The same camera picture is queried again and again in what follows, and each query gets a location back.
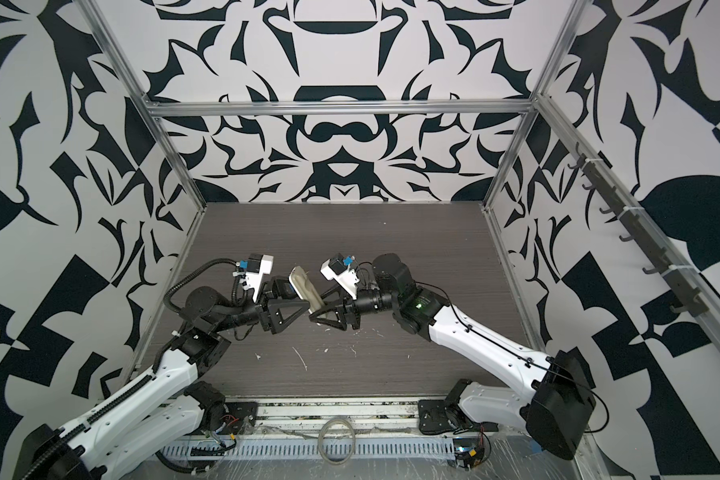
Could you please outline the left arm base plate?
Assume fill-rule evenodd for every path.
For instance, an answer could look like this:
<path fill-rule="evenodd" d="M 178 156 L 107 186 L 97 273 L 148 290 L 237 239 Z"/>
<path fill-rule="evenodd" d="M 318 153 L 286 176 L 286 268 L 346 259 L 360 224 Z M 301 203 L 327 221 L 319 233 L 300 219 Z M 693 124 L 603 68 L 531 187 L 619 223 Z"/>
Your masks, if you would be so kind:
<path fill-rule="evenodd" d="M 214 408 L 207 429 L 218 435 L 238 435 L 251 431 L 257 423 L 259 403 L 255 401 L 226 402 Z"/>

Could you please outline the white remote control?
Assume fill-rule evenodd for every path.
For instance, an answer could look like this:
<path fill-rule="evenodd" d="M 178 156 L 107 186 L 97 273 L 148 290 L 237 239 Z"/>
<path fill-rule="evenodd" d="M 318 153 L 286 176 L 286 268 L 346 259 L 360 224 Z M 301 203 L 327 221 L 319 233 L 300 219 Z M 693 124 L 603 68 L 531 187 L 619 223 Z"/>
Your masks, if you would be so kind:
<path fill-rule="evenodd" d="M 306 271 L 301 266 L 295 266 L 291 270 L 288 280 L 298 297 L 309 303 L 310 314 L 313 314 L 325 307 L 322 297 L 309 279 Z"/>

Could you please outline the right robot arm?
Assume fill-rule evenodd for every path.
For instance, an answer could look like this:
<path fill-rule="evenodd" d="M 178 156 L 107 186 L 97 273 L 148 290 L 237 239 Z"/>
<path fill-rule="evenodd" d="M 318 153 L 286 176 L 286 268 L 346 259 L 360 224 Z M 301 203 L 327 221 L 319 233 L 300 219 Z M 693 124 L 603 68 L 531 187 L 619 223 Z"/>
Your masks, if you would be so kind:
<path fill-rule="evenodd" d="M 533 350 L 480 324 L 444 289 L 415 280 L 394 253 L 374 259 L 367 286 L 352 262 L 336 255 L 323 263 L 323 277 L 334 284 L 324 293 L 306 274 L 291 272 L 289 280 L 308 302 L 311 321 L 356 329 L 365 314 L 391 312 L 404 331 L 464 356 L 510 388 L 497 399 L 474 381 L 455 386 L 449 400 L 467 419 L 519 429 L 549 453 L 574 458 L 597 399 L 579 359 L 564 351 L 551 356 Z"/>

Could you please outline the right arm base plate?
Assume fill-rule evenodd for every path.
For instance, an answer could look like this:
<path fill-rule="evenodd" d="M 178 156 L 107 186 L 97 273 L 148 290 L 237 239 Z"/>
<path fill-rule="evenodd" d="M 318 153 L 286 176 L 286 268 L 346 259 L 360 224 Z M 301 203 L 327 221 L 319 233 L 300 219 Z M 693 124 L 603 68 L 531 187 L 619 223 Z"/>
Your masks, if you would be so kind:
<path fill-rule="evenodd" d="M 494 422 L 477 423 L 470 420 L 455 404 L 444 399 L 422 399 L 417 402 L 418 430 L 423 435 L 460 434 L 499 431 Z"/>

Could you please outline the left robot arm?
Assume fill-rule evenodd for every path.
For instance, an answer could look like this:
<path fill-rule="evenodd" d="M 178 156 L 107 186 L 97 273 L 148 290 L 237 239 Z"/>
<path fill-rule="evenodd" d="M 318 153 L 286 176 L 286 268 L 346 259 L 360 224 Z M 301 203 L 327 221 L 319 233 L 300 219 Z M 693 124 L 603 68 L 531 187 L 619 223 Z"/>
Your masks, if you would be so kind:
<path fill-rule="evenodd" d="M 203 286 L 182 306 L 170 295 L 164 301 L 182 326 L 153 364 L 63 426 L 42 425 L 30 433 L 14 478 L 119 479 L 186 434 L 224 430 L 226 398 L 202 379 L 231 344 L 224 332 L 259 326 L 280 333 L 311 307 L 285 277 L 237 300 Z"/>

